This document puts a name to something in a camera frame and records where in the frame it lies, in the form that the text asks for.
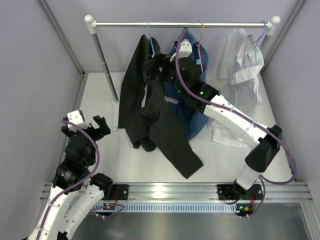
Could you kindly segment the light blue wire hanger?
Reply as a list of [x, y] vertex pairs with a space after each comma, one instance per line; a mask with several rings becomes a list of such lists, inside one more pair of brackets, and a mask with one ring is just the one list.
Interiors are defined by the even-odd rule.
[[150, 43], [151, 50], [152, 50], [152, 54], [150, 55], [151, 58], [150, 58], [150, 61], [149, 61], [149, 62], [151, 62], [153, 60], [153, 58], [155, 57], [155, 55], [156, 55], [156, 50], [155, 50], [155, 46], [154, 46], [154, 43], [153, 43], [151, 27], [150, 27], [150, 24], [149, 24], [148, 20], [146, 20], [146, 24], [147, 24], [148, 35], [149, 35], [149, 43]]

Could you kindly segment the black pinstriped shirt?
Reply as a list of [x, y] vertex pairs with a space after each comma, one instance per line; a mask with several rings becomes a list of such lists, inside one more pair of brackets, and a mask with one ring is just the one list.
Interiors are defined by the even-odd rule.
[[[157, 40], [152, 40], [159, 52]], [[146, 64], [151, 54], [149, 39], [143, 34], [122, 81], [118, 127], [125, 129], [134, 148], [142, 147], [146, 152], [159, 149], [188, 179], [204, 164], [193, 152], [187, 134], [165, 100], [163, 84], [147, 77]]]

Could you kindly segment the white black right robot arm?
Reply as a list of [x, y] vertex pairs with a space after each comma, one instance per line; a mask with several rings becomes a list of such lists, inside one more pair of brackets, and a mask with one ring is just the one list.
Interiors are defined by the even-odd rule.
[[146, 64], [146, 74], [151, 79], [171, 83], [187, 105], [218, 121], [250, 148], [240, 175], [228, 190], [220, 194], [235, 200], [248, 196], [252, 186], [280, 151], [282, 129], [277, 125], [256, 126], [252, 118], [239, 111], [217, 89], [201, 81], [200, 67], [189, 57], [175, 63], [169, 55], [156, 54]]

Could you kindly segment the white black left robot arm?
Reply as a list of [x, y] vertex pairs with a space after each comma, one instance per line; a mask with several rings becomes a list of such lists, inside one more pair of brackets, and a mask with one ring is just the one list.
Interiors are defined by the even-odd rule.
[[29, 240], [71, 240], [94, 205], [113, 195], [113, 180], [96, 173], [100, 163], [97, 141], [111, 133], [106, 119], [96, 115], [98, 128], [76, 110], [62, 119], [68, 138], [65, 157], [57, 167], [45, 208]]

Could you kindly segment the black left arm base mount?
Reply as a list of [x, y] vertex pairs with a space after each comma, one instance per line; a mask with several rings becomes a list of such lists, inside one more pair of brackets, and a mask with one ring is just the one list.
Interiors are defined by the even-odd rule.
[[114, 184], [112, 190], [108, 196], [105, 196], [103, 200], [107, 201], [126, 201], [129, 194], [128, 184]]

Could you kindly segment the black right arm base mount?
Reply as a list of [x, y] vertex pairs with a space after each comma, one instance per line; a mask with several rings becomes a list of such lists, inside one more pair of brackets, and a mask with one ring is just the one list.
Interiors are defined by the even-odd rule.
[[263, 191], [260, 184], [253, 184], [248, 190], [243, 189], [236, 183], [218, 184], [217, 185], [218, 199], [220, 201], [235, 202], [235, 201], [250, 201], [262, 200]]

